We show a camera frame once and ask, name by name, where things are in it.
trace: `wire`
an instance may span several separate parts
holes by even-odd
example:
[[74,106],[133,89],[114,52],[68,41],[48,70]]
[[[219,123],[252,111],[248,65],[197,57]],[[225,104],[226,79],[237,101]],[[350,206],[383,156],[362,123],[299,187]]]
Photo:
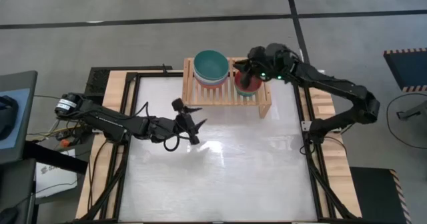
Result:
[[46,134],[43,134],[43,133],[27,133],[27,135],[38,135],[38,137],[36,137],[30,141],[42,142],[42,141],[47,140],[55,132],[56,128],[58,128],[60,122],[61,122],[61,120],[57,119],[54,122],[54,124],[51,126],[50,130]]
[[149,117],[149,115],[148,115],[148,101],[147,102],[145,102],[144,103],[144,105],[141,107],[141,109],[137,112],[137,113],[135,113],[135,114],[133,114],[133,115],[131,115],[131,116],[129,116],[129,117],[123,117],[123,118],[117,118],[117,117],[115,117],[116,119],[119,119],[119,120],[128,120],[128,119],[132,119],[132,118],[134,118],[134,117],[136,117],[136,116],[138,116],[138,114],[140,114],[141,112],[142,112],[142,110],[144,110],[145,109],[145,114],[147,115],[147,117]]
[[173,147],[172,149],[169,149],[169,148],[166,146],[166,140],[165,140],[165,141],[163,141],[163,147],[165,147],[165,150],[166,150],[166,151],[169,151],[169,152],[175,151],[175,150],[179,147],[179,137],[177,137],[175,147]]
[[337,143],[339,143],[344,148],[344,150],[346,151],[346,155],[347,155],[347,148],[344,145],[344,143],[342,143],[340,140],[338,140],[337,138],[334,138],[334,137],[328,137],[328,136],[326,136],[325,138],[332,139],[332,140],[336,141]]
[[92,207],[92,185],[93,185],[93,180],[95,179],[95,171],[96,171],[96,163],[99,157],[99,154],[101,153],[101,150],[103,149],[103,147],[105,146],[105,144],[107,144],[107,140],[104,141],[104,143],[102,143],[102,146],[99,148],[98,152],[96,153],[95,156],[95,161],[93,162],[93,173],[91,174],[91,167],[90,167],[90,160],[87,162],[89,165],[89,198],[87,199],[87,210],[90,210],[90,207]]
[[61,98],[59,98],[59,97],[47,96],[47,95],[34,95],[34,97],[42,97],[42,98],[51,98],[51,99],[61,100]]
[[42,142],[42,141],[48,139],[49,137],[52,137],[54,134],[60,133],[60,132],[65,131],[65,130],[70,130],[70,129],[73,129],[73,131],[74,131],[78,127],[82,127],[82,126],[81,125],[75,125],[74,127],[65,127],[65,128],[56,129],[50,133],[27,133],[27,135],[38,135],[38,137],[36,137],[30,141],[36,141],[36,140],[39,140],[40,137],[42,137],[42,140],[39,140],[40,142]]
[[48,189],[50,189],[50,188],[52,188],[52,187],[58,187],[58,186],[61,186],[61,185],[74,185],[74,183],[78,182],[82,177],[84,177],[84,175],[82,175],[82,176],[80,176],[79,178],[77,178],[73,183],[62,183],[62,184],[56,184],[56,185],[53,185],[53,186],[50,186],[50,187],[46,187],[46,188],[44,188],[44,189],[42,189],[42,190],[40,190],[40,191],[36,191],[36,192],[34,192],[34,193],[32,193],[32,194],[28,195],[28,197],[26,197],[26,198],[24,198],[24,199],[20,200],[20,202],[18,202],[18,203],[17,203],[16,205],[14,205],[13,207],[17,207],[19,204],[21,204],[22,202],[24,202],[24,201],[25,201],[25,200],[27,200],[28,198],[32,197],[33,195],[35,195],[35,194],[37,194],[37,193],[40,193],[40,192],[42,192],[42,191],[48,190]]
[[[300,147],[300,153],[301,155],[307,155],[307,153],[303,153],[302,149],[306,146],[306,144],[303,144],[302,147]],[[316,150],[316,147],[313,145],[313,149],[310,151],[310,155],[313,155],[314,151]]]
[[341,135],[344,134],[346,131],[348,131],[350,128],[352,128],[353,125],[354,125],[354,123],[351,124],[351,125],[349,125],[349,126],[347,126],[344,130],[342,130],[341,131]]
[[427,97],[427,95],[426,95],[426,94],[421,94],[421,93],[409,93],[409,94],[405,94],[405,95],[400,95],[400,96],[396,97],[395,99],[391,100],[391,101],[388,103],[388,105],[387,105],[387,110],[386,110],[387,127],[388,127],[389,132],[393,135],[393,137],[394,137],[394,138],[396,138],[396,139],[397,139],[398,141],[400,141],[401,143],[403,143],[403,144],[405,144],[405,145],[407,145],[407,146],[409,146],[409,147],[413,147],[413,148],[417,148],[417,149],[427,149],[427,147],[417,147],[417,146],[411,145],[411,144],[409,144],[409,143],[407,143],[407,142],[403,141],[401,138],[399,138],[396,134],[394,134],[394,133],[393,133],[392,128],[390,127],[390,120],[389,120],[389,118],[388,118],[388,116],[389,116],[388,110],[389,110],[389,108],[390,108],[391,104],[392,104],[393,102],[395,102],[395,100],[398,100],[398,99],[400,99],[400,98],[402,98],[402,97],[409,96],[409,95],[421,95],[421,96],[425,96],[425,97]]

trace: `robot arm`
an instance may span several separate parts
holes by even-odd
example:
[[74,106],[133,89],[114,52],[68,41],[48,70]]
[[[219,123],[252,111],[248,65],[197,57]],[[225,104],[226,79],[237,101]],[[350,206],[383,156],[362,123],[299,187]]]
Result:
[[254,47],[248,59],[236,62],[234,67],[242,72],[244,87],[249,86],[252,77],[263,81],[283,79],[285,83],[314,87],[350,100],[353,103],[351,109],[329,119],[314,119],[311,122],[308,133],[313,141],[322,142],[329,131],[337,128],[354,123],[369,124],[377,120],[380,102],[366,87],[318,72],[285,45],[272,43],[267,48]]
[[55,113],[59,119],[83,121],[103,131],[105,137],[114,143],[127,143],[129,141],[127,133],[138,139],[150,139],[154,143],[161,143],[174,136],[180,137],[180,133],[186,132],[189,138],[181,138],[189,139],[192,145],[198,144],[196,134],[205,120],[195,125],[190,113],[201,108],[188,108],[181,99],[173,101],[172,107],[178,112],[175,120],[156,116],[127,116],[102,107],[81,94],[68,93],[59,100]]

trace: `wooden board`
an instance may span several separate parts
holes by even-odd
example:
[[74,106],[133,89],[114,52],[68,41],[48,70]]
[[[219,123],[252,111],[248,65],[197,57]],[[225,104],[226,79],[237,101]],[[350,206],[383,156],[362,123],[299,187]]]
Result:
[[[304,95],[304,90],[302,88],[300,88],[300,96],[304,118],[305,120],[310,120],[310,116],[308,115],[306,96]],[[332,102],[332,97],[329,93],[310,88],[310,96],[312,98],[312,105],[316,118],[327,119],[335,115],[334,103]],[[329,133],[327,136],[336,138],[343,142],[340,134]],[[328,172],[330,187],[332,190],[334,190],[334,193],[351,213],[353,213],[355,216],[361,217],[362,214],[360,212],[356,190],[354,189],[346,151],[339,143],[328,138],[326,138],[322,144],[322,151],[324,155],[326,171]],[[314,160],[317,160],[316,153],[314,153]],[[328,206],[326,205],[326,196],[320,185],[318,185],[318,189],[321,196],[320,203],[322,206],[322,213],[323,216],[327,217]]]
[[[126,73],[130,71],[111,71],[108,79],[107,89],[105,91],[105,97],[103,101],[103,106],[119,111],[121,105],[121,98],[123,95],[123,90],[125,87],[125,77]],[[161,73],[162,71],[138,71],[140,73]],[[303,110],[304,115],[308,118],[307,105],[305,103],[304,92],[300,91],[302,101],[303,101]],[[312,96],[312,103],[314,105],[314,112],[316,117],[319,118],[328,118],[332,116],[334,112],[334,105],[332,103],[332,98],[330,94],[317,89],[310,89]],[[131,105],[131,95],[127,101],[127,111],[129,113]],[[331,135],[342,141],[339,135]],[[98,135],[93,141],[93,147],[91,151],[90,161],[91,167],[93,166],[93,161],[95,159],[96,153],[101,147],[102,143],[105,141],[102,135]],[[360,208],[354,190],[354,184],[352,181],[352,176],[350,173],[350,168],[348,166],[347,157],[344,149],[337,143],[332,140],[325,140],[322,144],[322,149],[325,157],[326,168],[328,170],[328,177],[330,181],[331,188],[335,191],[336,195],[340,198],[342,203],[355,215],[361,216]],[[94,201],[99,197],[101,192],[105,187],[105,180],[107,178],[107,172],[109,167],[109,160],[111,159],[111,150],[112,145],[106,145],[100,156],[97,160],[97,170],[95,174],[95,179],[93,182],[93,198]],[[118,154],[117,165],[121,158],[121,154]],[[89,175],[85,176],[85,181],[83,184],[83,189],[81,192],[79,206],[77,208],[76,218],[82,217],[87,213],[87,199],[89,197]],[[115,189],[111,192],[109,205],[107,210],[107,218],[111,218],[113,214],[113,202],[115,200]],[[324,193],[321,196],[322,209],[324,210],[324,215],[327,215],[327,206]]]
[[260,117],[264,118],[272,105],[272,96],[268,83],[262,83],[255,95],[243,97],[237,94],[234,77],[238,72],[234,62],[244,57],[228,57],[230,76],[218,88],[208,89],[200,85],[193,75],[194,58],[185,58],[183,69],[182,99],[188,106],[258,106]]

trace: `wooden table frame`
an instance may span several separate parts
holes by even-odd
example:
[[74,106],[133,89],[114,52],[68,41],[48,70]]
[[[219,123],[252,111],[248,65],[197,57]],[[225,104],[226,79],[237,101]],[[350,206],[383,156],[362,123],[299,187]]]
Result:
[[[136,81],[131,81],[132,79],[129,78],[131,77],[131,74],[129,73],[138,73],[138,75],[142,77],[165,77],[165,73],[163,71],[111,71],[103,100],[104,107],[113,109],[115,111],[122,111],[128,115],[131,113],[132,109],[135,109],[135,93],[137,93],[137,89],[135,87],[138,86],[139,77],[137,77],[137,75],[133,75],[134,77],[137,77],[137,79]],[[182,71],[168,71],[168,73],[173,76],[182,76]],[[302,115],[305,120],[310,119],[310,108],[312,108],[316,118],[326,119],[335,115],[332,98],[329,93],[319,91],[317,89],[310,89],[307,92],[307,90],[304,91],[303,89],[296,88],[296,94],[299,94],[299,98],[296,98],[297,106],[300,105],[299,109],[302,110]],[[328,134],[328,136],[342,141],[339,134]],[[103,135],[98,135],[95,137],[89,160],[91,167],[93,167],[95,156],[104,141],[105,137]],[[94,200],[97,200],[101,192],[104,190],[108,174],[111,172],[111,170],[114,171],[118,168],[122,158],[122,152],[123,146],[113,148],[113,145],[106,145],[99,152],[97,171],[96,175],[93,177],[94,181],[92,191]],[[321,156],[324,160],[325,168],[328,173],[329,184],[330,187],[334,190],[334,193],[354,215],[361,217],[356,191],[354,189],[354,184],[344,148],[331,139],[325,139],[324,143],[322,144],[322,148],[316,150],[314,153],[314,157],[318,156]],[[321,217],[329,217],[328,214],[330,211],[328,209],[326,196],[321,187],[317,187],[317,189],[319,194],[320,209],[322,210]],[[117,202],[117,194],[121,196],[122,191],[123,184],[120,184],[119,182],[115,185],[109,196],[107,207],[103,211],[102,219],[118,219],[120,204]],[[87,213],[88,197],[89,173],[87,172],[81,192],[79,206],[77,208],[76,218],[82,217]]]

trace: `black metal frame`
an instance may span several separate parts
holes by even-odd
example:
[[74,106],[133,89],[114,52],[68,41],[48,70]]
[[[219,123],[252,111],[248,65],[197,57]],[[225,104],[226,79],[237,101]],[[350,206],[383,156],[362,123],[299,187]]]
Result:
[[[135,80],[135,87],[133,89],[132,104],[131,104],[131,115],[133,115],[135,113],[136,102],[137,102],[138,93],[139,93],[139,83],[140,83],[140,79],[142,77],[182,77],[182,76],[183,76],[183,73],[168,73],[166,71],[164,71],[163,73],[128,73],[126,75],[126,82],[125,82],[125,87],[123,90],[123,97],[122,97],[120,111],[122,113],[124,113],[124,111],[125,111],[125,106],[127,104],[127,98],[129,95],[129,86],[133,80]],[[304,91],[306,94],[306,101],[308,104],[309,113],[311,113],[310,119],[313,119],[314,118],[314,111],[313,111],[313,106],[312,106],[312,102],[311,102],[310,92],[308,91],[308,89],[304,89]],[[301,103],[301,99],[300,99],[300,92],[299,92],[298,86],[296,86],[296,85],[294,85],[294,93],[295,93],[295,98],[296,98],[296,106],[297,106],[297,110],[298,110],[298,117],[300,118],[300,121],[304,121],[304,114],[302,112],[302,103]],[[304,139],[303,142],[305,145],[305,152],[310,153],[310,148],[308,145],[309,140],[307,138],[304,138],[304,136],[303,136],[303,139]],[[323,157],[323,153],[322,153],[322,147],[319,145],[316,148],[317,148],[316,150],[318,151],[318,162],[320,164],[320,167],[323,166],[323,168],[324,168],[323,170],[321,168],[322,175],[326,175],[325,180],[326,180],[326,183],[329,184],[329,181],[327,178],[327,173],[326,173],[326,166],[324,163],[324,157]],[[107,176],[107,182],[113,176],[113,170],[114,170],[115,162],[117,159],[117,149],[118,149],[117,146],[115,146],[113,148],[113,154],[111,155],[110,167],[109,167],[108,176]],[[126,161],[125,164],[127,164],[127,158],[128,157],[129,157],[129,145],[125,145],[124,150],[123,150],[123,155],[122,155],[122,159],[125,159],[125,161]],[[311,158],[311,157],[306,155],[306,161],[307,161],[308,165],[310,164],[309,158]],[[125,173],[123,174],[123,177],[119,180],[119,184],[117,187],[116,199],[115,199],[115,203],[114,203],[113,219],[119,218],[119,211],[120,211],[120,205],[121,205],[121,198],[123,195],[124,181],[125,181]],[[314,178],[314,176],[312,174],[310,174],[310,184],[312,186],[316,215],[317,215],[318,220],[320,220],[321,218],[323,218],[322,206],[320,204],[320,196],[319,196],[319,191],[318,191],[316,179]],[[104,211],[101,210],[101,214],[103,214],[103,216],[101,215],[100,218],[105,218],[106,209],[107,209],[107,203],[105,203],[103,206],[102,210],[104,210]]]
[[[127,105],[127,99],[129,97],[129,87],[131,85],[132,81],[135,81],[135,87],[133,89],[132,94],[132,101],[131,101],[131,113],[130,115],[133,115],[135,113],[137,98],[138,98],[138,92],[139,92],[139,83],[140,79],[142,77],[182,77],[183,73],[168,73],[166,69],[163,70],[162,73],[135,73],[135,72],[129,72],[126,74],[125,78],[125,87],[123,89],[123,95],[121,98],[121,105],[120,105],[120,113],[125,113],[126,105]],[[107,179],[105,184],[109,183],[114,176],[114,169],[115,164],[117,163],[117,154],[118,154],[119,146],[114,145],[113,150],[111,152],[111,158],[109,162],[109,168],[107,173]],[[123,185],[125,181],[125,174],[126,174],[126,165],[127,165],[127,159],[129,157],[129,143],[125,144],[123,147],[123,153],[122,153],[122,161],[125,161],[125,171],[123,176],[119,179],[117,184],[117,193],[115,196],[115,202],[114,202],[114,208],[113,208],[113,219],[119,218],[119,212],[120,212],[120,203],[121,198],[123,195]],[[108,201],[106,201],[102,207],[99,214],[100,219],[106,218],[107,215],[107,207],[108,207]]]
[[[135,113],[136,102],[137,102],[137,97],[138,97],[138,93],[139,93],[139,84],[140,84],[140,79],[142,77],[183,77],[183,73],[168,73],[167,71],[164,71],[163,73],[128,73],[126,76],[125,88],[123,90],[121,111],[122,110],[124,111],[124,108],[125,108],[126,103],[127,103],[130,83],[131,83],[131,81],[135,80],[135,87],[133,90],[132,103],[131,103],[131,115],[133,115]],[[299,117],[300,121],[304,121],[305,117],[304,117],[304,114],[302,111],[302,102],[301,102],[301,97],[300,97],[300,90],[299,90],[297,85],[294,85],[294,94],[295,94],[295,98],[296,98],[296,107],[298,110],[298,117]],[[309,92],[308,88],[304,88],[304,94],[305,94],[306,103],[307,103],[308,110],[309,110],[310,119],[313,119],[314,118],[314,110],[313,110],[310,92]],[[303,137],[303,142],[304,142],[305,153],[310,153],[310,143],[309,143],[310,140],[308,139],[307,135],[304,135],[303,131],[302,131],[302,137]],[[328,176],[326,173],[326,166],[325,166],[325,162],[324,162],[322,147],[318,143],[317,145],[315,145],[315,148],[317,151],[318,163],[320,166],[320,174],[321,174],[322,178],[324,179],[326,185],[329,187],[329,181],[328,181]],[[122,161],[125,161],[125,170],[124,170],[123,176],[119,180],[118,187],[117,187],[117,193],[116,193],[116,198],[115,198],[115,203],[114,203],[113,219],[108,219],[109,221],[111,221],[111,220],[118,221],[118,219],[119,219],[121,198],[123,195],[123,184],[125,181],[125,172],[126,172],[126,165],[127,165],[128,157],[129,157],[129,144],[125,145],[125,147],[124,147],[124,151],[123,151],[123,155],[122,155]],[[114,169],[115,165],[111,165],[111,164],[115,163],[116,158],[117,158],[117,152],[116,152],[116,155],[111,156],[110,169],[111,168]],[[306,161],[307,161],[307,165],[309,167],[313,163],[313,157],[311,155],[306,155]],[[320,203],[320,196],[319,196],[316,178],[310,172],[310,170],[308,170],[308,171],[309,171],[309,175],[310,175],[310,184],[312,186],[312,192],[313,192],[313,197],[314,197],[314,207],[316,210],[317,222],[319,222],[319,223],[322,223],[322,222],[338,223],[338,224],[339,223],[343,223],[343,224],[344,223],[363,223],[363,224],[375,224],[375,223],[377,223],[378,224],[378,222],[371,222],[371,221],[367,221],[364,219],[337,219],[335,216],[334,206],[330,200],[329,200],[329,203],[327,202],[328,208],[332,208],[333,211],[329,211],[329,214],[333,213],[334,215],[333,216],[331,215],[330,217],[324,217],[322,215],[322,206]]]

